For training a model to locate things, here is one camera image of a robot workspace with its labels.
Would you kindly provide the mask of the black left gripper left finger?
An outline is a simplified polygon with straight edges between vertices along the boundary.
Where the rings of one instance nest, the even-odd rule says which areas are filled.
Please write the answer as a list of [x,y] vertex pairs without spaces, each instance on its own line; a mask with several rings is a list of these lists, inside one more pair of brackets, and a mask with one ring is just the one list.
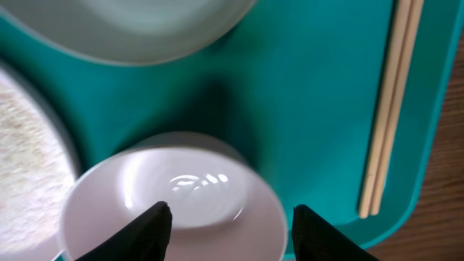
[[160,201],[78,261],[163,261],[173,215]]

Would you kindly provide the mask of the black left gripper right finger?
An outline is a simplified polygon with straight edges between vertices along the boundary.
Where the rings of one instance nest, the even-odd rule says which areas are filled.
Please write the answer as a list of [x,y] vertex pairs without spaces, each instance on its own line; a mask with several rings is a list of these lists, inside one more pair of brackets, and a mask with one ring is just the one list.
[[294,208],[291,238],[296,261],[378,261],[304,204]]

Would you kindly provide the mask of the grey small saucer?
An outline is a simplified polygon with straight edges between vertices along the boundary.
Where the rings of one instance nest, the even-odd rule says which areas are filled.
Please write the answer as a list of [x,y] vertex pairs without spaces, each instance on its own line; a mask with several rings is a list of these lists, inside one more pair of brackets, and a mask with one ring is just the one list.
[[1,0],[1,16],[66,54],[104,65],[156,65],[223,37],[256,0]]

